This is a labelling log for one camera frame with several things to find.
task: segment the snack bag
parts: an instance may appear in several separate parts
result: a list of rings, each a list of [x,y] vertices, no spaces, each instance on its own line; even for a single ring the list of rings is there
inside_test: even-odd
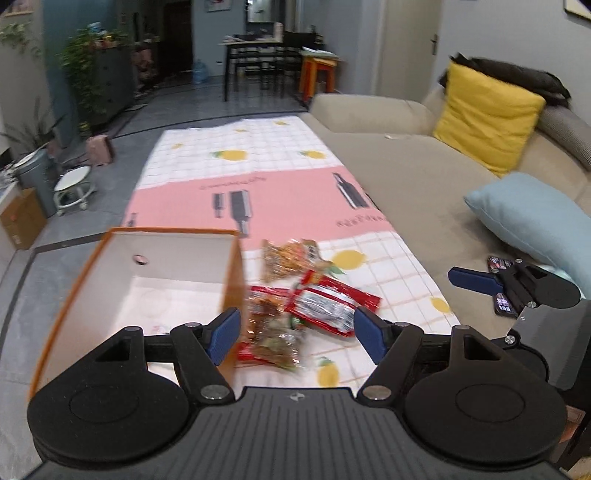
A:
[[[326,277],[308,271],[291,295],[284,311],[324,330],[342,336],[353,336],[353,314],[359,306],[376,312],[381,299]]]
[[[332,262],[322,260],[318,243],[314,240],[290,240],[280,247],[263,240],[264,282],[280,280],[308,270],[327,271]]]
[[[287,288],[251,287],[248,297],[246,339],[250,342],[264,330],[264,324],[283,312],[290,291]]]
[[[250,345],[250,350],[256,360],[293,370],[300,364],[302,337],[301,331],[292,330],[280,320],[273,320],[267,324],[261,338]]]
[[[265,283],[303,273],[309,268],[304,245],[296,240],[280,247],[263,240],[262,259],[262,279]]]
[[[247,300],[248,321],[246,335],[238,348],[238,360],[243,362],[272,363],[258,358],[253,353],[253,345],[261,339],[271,322],[279,321],[283,307],[289,298],[287,288],[253,286]]]

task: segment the gray pillow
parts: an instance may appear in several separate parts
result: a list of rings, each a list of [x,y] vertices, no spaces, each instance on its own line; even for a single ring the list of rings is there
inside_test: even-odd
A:
[[[563,106],[547,105],[537,128],[591,171],[591,126]]]

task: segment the picture frame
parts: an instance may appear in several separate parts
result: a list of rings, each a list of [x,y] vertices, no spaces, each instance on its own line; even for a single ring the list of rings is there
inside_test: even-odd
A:
[[[32,0],[14,0],[2,13],[2,16],[13,17],[14,15],[29,15],[32,13],[34,13]]]
[[[564,10],[568,14],[591,21],[591,0],[564,0]]]
[[[206,12],[219,12],[232,9],[232,0],[205,0]]]

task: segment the dark blanket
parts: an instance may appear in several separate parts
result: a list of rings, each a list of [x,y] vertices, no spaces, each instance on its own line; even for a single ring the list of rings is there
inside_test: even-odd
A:
[[[450,58],[459,65],[464,65],[502,82],[512,83],[530,92],[537,93],[546,100],[548,105],[569,107],[569,91],[562,85],[558,77],[551,73],[520,67],[505,61],[474,57],[467,59],[461,53]],[[447,71],[439,78],[439,83],[445,88],[447,85]]]

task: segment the white stool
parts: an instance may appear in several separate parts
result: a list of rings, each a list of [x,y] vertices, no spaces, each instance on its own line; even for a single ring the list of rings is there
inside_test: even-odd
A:
[[[88,195],[95,191],[95,186],[87,179],[89,174],[90,167],[86,166],[70,170],[60,178],[60,181],[57,182],[56,187],[53,189],[53,201],[56,203],[58,215],[62,215],[65,209],[74,205],[80,205],[80,210],[88,208],[86,199]],[[76,192],[77,200],[71,203],[61,202],[63,197],[73,192]]]

